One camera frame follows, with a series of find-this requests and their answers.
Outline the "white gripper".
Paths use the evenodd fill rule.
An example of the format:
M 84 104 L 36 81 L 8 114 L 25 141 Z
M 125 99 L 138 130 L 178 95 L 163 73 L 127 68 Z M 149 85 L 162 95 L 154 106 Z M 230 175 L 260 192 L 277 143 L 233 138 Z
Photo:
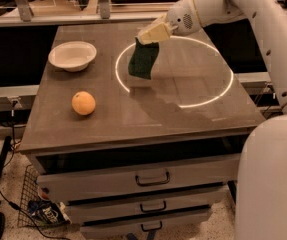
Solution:
M 172 34 L 187 36 L 201 29 L 201 22 L 194 0 L 180 0 L 165 14 L 141 29 L 137 35 L 142 45 L 168 40 Z

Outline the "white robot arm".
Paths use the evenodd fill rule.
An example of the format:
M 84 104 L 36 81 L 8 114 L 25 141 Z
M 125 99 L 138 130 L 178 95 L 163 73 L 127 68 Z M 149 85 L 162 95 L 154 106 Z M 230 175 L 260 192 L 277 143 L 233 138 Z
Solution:
M 287 240 L 287 13 L 277 0 L 180 0 L 138 34 L 142 44 L 248 19 L 283 114 L 257 126 L 239 162 L 235 240 Z

